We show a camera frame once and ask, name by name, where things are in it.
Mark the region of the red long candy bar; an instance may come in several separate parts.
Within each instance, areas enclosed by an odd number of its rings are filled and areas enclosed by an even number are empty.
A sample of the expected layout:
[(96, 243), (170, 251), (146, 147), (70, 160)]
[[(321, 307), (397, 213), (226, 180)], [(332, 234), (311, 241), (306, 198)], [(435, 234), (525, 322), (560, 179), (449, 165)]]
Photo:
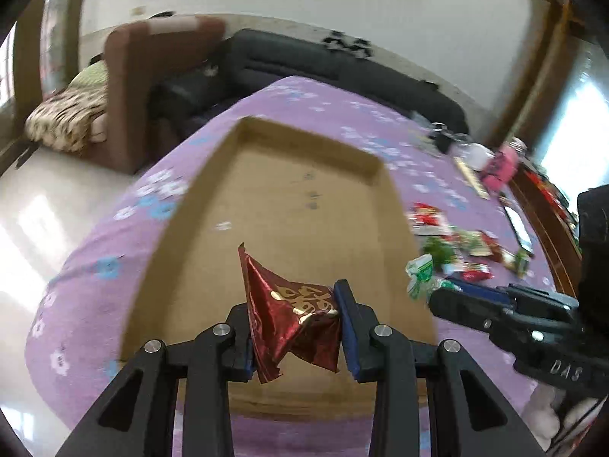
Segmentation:
[(483, 263), (467, 263), (459, 274), (464, 281), (470, 283), (480, 283), (493, 278), (491, 269)]

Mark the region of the dark red foil snack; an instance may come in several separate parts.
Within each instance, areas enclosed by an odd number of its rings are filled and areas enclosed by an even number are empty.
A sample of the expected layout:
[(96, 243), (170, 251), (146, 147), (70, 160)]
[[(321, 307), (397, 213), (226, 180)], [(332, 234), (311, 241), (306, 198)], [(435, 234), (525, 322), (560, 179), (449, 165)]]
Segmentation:
[(467, 251), (473, 257), (486, 258), (494, 262), (503, 260), (503, 248), (496, 239), (483, 231), (472, 231), (467, 244)]

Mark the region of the green pea snack packet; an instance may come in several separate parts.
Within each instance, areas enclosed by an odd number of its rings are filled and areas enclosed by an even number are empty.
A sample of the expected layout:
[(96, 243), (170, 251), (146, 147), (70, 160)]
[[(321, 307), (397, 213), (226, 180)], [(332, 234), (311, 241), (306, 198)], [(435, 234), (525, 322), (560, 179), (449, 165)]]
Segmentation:
[(409, 277), (407, 292), (413, 300), (427, 301), (435, 290), (441, 288), (461, 291), (461, 287), (453, 282), (435, 275), (435, 265), (431, 254), (423, 254), (409, 261), (405, 271)]

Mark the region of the dark red foil candy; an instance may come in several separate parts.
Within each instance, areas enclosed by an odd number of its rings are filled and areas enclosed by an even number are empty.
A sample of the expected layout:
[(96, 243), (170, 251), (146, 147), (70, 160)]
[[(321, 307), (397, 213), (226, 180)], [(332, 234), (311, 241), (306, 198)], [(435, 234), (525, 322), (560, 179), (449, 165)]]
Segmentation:
[(342, 319), (332, 289), (290, 282), (238, 247), (258, 379), (281, 377), (287, 354), (331, 372), (339, 371)]

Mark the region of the green white snack packet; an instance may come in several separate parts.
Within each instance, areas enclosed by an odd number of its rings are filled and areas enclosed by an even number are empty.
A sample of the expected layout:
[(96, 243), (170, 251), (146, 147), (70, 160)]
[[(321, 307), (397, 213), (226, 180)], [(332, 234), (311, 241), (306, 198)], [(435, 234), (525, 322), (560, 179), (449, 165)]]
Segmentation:
[(422, 246), (425, 254), (432, 256), (435, 269), (441, 269), (444, 265), (452, 263), (456, 259), (456, 250), (450, 240), (442, 236), (428, 236)]

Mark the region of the purple floral tablecloth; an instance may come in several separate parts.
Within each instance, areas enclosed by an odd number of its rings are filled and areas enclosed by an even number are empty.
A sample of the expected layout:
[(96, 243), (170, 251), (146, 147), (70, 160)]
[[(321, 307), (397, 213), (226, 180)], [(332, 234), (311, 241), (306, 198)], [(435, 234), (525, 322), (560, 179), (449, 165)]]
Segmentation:
[(32, 382), (74, 427), (118, 370), (136, 288), (186, 189), (231, 127), (257, 117), (327, 135), (378, 156), (403, 206), (424, 202), (448, 221), (517, 243), (500, 204), (478, 197), (447, 159), (416, 147), (422, 128), (393, 107), (317, 80), (286, 77), (238, 101), (138, 179), (48, 283), (25, 349)]

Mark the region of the black smartphone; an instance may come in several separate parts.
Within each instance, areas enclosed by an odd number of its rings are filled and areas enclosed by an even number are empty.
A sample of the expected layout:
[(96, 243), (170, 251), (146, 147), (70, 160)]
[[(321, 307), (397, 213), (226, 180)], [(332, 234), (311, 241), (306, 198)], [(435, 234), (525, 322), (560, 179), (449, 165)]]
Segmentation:
[(528, 253), (529, 256), (534, 256), (535, 252), (532, 247), (532, 239), (526, 231), (525, 222), (514, 208), (511, 208), (506, 204), (503, 204), (502, 208), (514, 232), (519, 247)]

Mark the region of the red white snack packet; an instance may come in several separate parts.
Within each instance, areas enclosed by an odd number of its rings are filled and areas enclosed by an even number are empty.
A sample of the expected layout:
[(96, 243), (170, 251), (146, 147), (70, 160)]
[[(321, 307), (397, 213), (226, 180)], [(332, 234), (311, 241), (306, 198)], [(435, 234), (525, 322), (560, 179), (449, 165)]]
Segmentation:
[(439, 208), (426, 203), (415, 203), (412, 211), (407, 213), (407, 220), (413, 233), (417, 236), (452, 235), (452, 227)]

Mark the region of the cream lotion tube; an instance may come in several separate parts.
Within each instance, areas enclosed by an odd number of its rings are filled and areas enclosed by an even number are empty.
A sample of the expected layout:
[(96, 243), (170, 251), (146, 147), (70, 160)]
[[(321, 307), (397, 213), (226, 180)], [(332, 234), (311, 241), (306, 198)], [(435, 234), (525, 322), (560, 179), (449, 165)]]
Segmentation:
[(480, 183), (474, 170), (467, 166), (467, 163), (459, 157), (454, 157), (453, 162), (457, 169), (461, 172), (464, 180), (476, 192), (476, 194), (484, 200), (489, 200), (490, 196)]

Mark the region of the pink sleeved bottle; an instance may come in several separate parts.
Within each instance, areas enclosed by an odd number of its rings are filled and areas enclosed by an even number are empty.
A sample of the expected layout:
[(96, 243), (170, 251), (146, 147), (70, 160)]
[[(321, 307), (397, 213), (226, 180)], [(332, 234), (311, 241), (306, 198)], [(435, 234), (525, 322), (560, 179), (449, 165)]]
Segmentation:
[(518, 137), (503, 144), (480, 172), (482, 186), (491, 193), (500, 193), (515, 175), (525, 151), (526, 144)]

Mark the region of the white round lid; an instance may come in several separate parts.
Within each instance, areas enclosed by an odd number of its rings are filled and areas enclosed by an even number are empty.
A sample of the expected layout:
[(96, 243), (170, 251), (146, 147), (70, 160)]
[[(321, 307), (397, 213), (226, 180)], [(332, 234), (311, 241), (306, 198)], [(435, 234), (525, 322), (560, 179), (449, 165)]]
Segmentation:
[(472, 170), (480, 172), (484, 167), (493, 160), (494, 153), (483, 144), (467, 144), (462, 154), (462, 160)]

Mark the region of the black small cup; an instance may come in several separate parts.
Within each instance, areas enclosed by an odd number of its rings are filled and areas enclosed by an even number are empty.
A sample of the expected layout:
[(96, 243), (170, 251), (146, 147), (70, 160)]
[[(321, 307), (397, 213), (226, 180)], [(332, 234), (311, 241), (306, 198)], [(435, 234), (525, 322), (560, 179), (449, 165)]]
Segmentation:
[(440, 122), (432, 123), (432, 130), (430, 130), (428, 137), (435, 148), (444, 155), (449, 152), (451, 145), (454, 143), (454, 133), (444, 123)]

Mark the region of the cardboard box tray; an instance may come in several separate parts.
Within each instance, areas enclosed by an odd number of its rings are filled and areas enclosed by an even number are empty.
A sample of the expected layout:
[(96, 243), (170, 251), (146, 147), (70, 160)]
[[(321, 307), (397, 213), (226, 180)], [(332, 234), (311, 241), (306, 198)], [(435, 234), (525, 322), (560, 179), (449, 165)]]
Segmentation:
[(383, 162), (349, 144), (245, 118), (203, 164), (136, 289), (121, 341), (177, 344), (242, 303), (238, 253), (292, 282), (346, 280), (355, 299), (409, 339), (435, 341), (432, 314), (410, 297), (418, 244)]

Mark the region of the leopard print blanket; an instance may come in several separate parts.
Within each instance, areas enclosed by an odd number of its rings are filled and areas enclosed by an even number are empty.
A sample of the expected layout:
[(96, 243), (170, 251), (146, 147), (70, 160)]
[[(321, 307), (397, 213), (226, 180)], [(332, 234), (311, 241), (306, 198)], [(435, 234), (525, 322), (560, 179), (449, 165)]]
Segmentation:
[(88, 147), (93, 122), (106, 113), (106, 106), (106, 86), (67, 88), (30, 113), (25, 135), (57, 152), (80, 153)]

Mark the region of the black sofa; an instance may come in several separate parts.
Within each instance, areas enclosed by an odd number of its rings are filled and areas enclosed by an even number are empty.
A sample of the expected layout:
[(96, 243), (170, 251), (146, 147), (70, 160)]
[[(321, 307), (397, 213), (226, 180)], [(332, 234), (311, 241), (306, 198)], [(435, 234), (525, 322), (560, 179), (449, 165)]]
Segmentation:
[(217, 46), (201, 65), (152, 88), (149, 118), (164, 120), (183, 141), (211, 119), (285, 77), (305, 77), (356, 93), (400, 113), (468, 134), (467, 117), (455, 101), (426, 80), (370, 60), (363, 40), (344, 45), (331, 34), (313, 43), (271, 32), (242, 29)]

